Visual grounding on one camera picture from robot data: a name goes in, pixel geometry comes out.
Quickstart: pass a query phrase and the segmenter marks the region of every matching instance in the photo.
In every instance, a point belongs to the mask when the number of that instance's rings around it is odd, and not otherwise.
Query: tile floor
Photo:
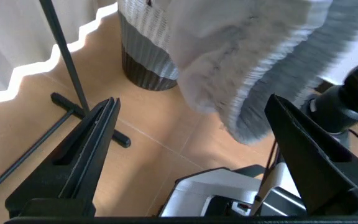
[[[87,36],[73,59],[90,107],[120,97],[117,129],[132,139],[128,149],[110,144],[94,197],[97,216],[154,215],[179,177],[221,166],[265,165],[272,135],[254,146],[238,144],[216,114],[192,111],[177,87],[146,91],[125,78],[116,14]],[[16,98],[0,103],[0,174],[64,114],[50,101],[54,91],[78,103],[63,62],[48,73],[25,77]],[[74,117],[65,122],[0,185],[0,223],[8,219],[6,197],[78,122]],[[352,151],[358,156],[354,138]]]

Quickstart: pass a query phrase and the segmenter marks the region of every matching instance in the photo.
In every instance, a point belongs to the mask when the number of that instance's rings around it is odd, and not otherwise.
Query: white wall
[[[358,41],[353,43],[349,52],[336,66],[327,70],[323,79],[336,85],[341,85],[347,74],[358,65]]]

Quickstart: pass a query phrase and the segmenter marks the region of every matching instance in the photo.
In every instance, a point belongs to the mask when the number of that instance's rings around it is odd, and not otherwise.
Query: towel
[[[272,93],[302,105],[318,77],[358,38],[355,0],[155,4],[167,12],[168,53],[186,102],[218,112],[243,144],[270,132],[264,108]]]

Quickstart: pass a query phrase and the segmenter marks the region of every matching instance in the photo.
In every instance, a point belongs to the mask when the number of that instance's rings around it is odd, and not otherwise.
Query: curtain
[[[79,27],[93,21],[98,8],[114,0],[53,0],[68,43],[78,40]],[[55,40],[36,0],[0,0],[0,91],[7,90],[15,67],[44,62]]]

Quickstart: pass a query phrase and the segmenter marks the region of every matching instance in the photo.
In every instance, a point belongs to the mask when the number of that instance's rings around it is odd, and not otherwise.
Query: black stand leg
[[[80,99],[82,108],[72,103],[70,100],[66,99],[62,95],[59,95],[58,93],[52,93],[52,101],[55,104],[61,106],[62,108],[65,108],[67,111],[73,109],[75,111],[74,114],[80,119],[82,119],[90,112],[90,109],[86,102],[85,94],[81,87],[80,79],[78,78],[73,59],[71,58],[71,54],[68,51],[67,43],[62,28],[60,27],[55,8],[53,7],[51,0],[40,0],[40,3],[42,6],[42,10],[44,11],[45,16],[48,20],[50,29],[53,33],[56,43],[58,44],[60,52],[62,53],[63,60],[66,63],[68,73],[70,74],[70,78],[73,82],[78,98]],[[131,145],[131,140],[117,130],[114,131],[112,139],[118,144],[120,144],[122,147],[129,147]]]

